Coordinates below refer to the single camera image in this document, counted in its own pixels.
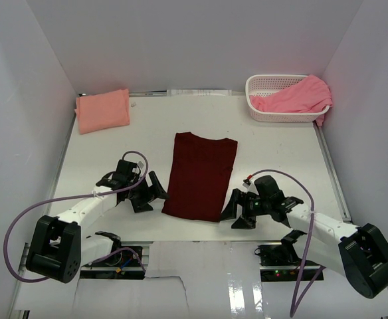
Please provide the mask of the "dark red t shirt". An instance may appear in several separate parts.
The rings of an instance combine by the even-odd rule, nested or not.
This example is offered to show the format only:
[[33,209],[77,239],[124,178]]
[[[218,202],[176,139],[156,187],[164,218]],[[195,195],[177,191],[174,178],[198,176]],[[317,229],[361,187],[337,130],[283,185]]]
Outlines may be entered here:
[[225,202],[238,142],[177,133],[162,212],[180,219],[218,223]]

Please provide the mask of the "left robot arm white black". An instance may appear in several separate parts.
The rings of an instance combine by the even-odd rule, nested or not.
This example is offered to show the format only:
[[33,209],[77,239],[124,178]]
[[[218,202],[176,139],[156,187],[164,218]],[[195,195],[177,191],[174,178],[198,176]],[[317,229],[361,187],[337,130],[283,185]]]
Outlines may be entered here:
[[37,221],[25,266],[68,283],[82,266],[116,265],[125,251],[121,238],[105,231],[86,235],[85,230],[122,201],[130,201],[134,212],[142,213],[152,211],[152,201],[168,197],[154,171],[143,173],[139,164],[121,159],[115,171],[96,183],[92,196],[55,217]]

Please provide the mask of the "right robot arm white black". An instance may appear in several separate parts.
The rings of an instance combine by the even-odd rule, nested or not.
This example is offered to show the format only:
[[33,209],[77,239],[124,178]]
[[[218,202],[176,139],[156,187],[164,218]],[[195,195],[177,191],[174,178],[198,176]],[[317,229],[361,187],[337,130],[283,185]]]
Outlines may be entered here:
[[277,245],[260,246],[262,260],[296,265],[306,257],[344,276],[366,298],[388,287],[388,242],[375,225],[357,226],[315,213],[301,199],[285,196],[270,175],[244,182],[255,190],[234,189],[221,220],[233,220],[232,229],[251,230],[258,216],[268,215],[290,228]]

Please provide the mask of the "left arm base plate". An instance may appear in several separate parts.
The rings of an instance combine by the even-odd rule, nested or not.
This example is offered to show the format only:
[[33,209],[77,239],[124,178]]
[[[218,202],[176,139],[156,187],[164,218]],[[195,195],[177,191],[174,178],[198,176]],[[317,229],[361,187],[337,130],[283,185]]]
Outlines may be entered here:
[[136,245],[130,246],[141,262],[131,251],[122,251],[100,263],[86,265],[81,268],[81,279],[104,279],[104,280],[143,280],[145,272],[141,267],[147,268],[149,258],[149,247]]

